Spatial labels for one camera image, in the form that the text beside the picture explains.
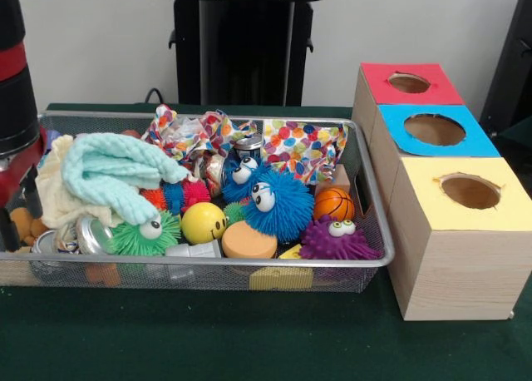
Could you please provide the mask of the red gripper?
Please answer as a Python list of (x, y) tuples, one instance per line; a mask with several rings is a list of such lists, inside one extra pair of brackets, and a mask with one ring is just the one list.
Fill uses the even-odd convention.
[[(11, 156), (7, 167), (1, 169), (1, 207), (7, 207), (9, 202), (22, 191), (26, 207), (35, 219), (42, 216), (42, 203), (36, 184), (37, 165), (47, 147), (46, 130), (39, 126), (38, 131), (38, 138)], [(1, 209), (0, 216), (3, 246), (6, 251), (15, 252), (20, 248), (17, 227), (5, 208)]]

